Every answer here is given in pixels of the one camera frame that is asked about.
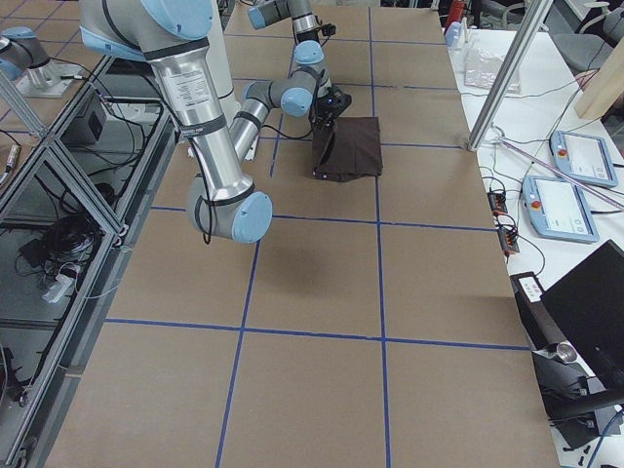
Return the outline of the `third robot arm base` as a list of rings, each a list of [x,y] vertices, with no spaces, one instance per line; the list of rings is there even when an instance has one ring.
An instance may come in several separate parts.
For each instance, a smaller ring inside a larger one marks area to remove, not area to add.
[[[81,70],[79,65],[52,59],[28,27],[1,31],[1,72],[27,98],[61,98],[74,81],[83,78]]]

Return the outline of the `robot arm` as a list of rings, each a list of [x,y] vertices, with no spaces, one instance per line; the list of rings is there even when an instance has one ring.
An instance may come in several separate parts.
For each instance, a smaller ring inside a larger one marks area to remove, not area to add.
[[[318,33],[323,29],[307,1],[264,1],[249,10],[261,29],[292,21],[296,69],[281,81],[254,82],[242,108],[226,117],[214,78],[229,75],[227,61],[209,58],[222,27],[210,1],[83,1],[84,44],[103,55],[148,63],[200,173],[188,193],[188,216],[204,239],[255,243],[273,215],[270,198],[254,187],[241,164],[274,108],[313,119],[319,99],[335,91]]]
[[[256,30],[290,19],[296,44],[308,40],[319,42],[321,22],[308,0],[262,1],[250,7],[248,17]]]

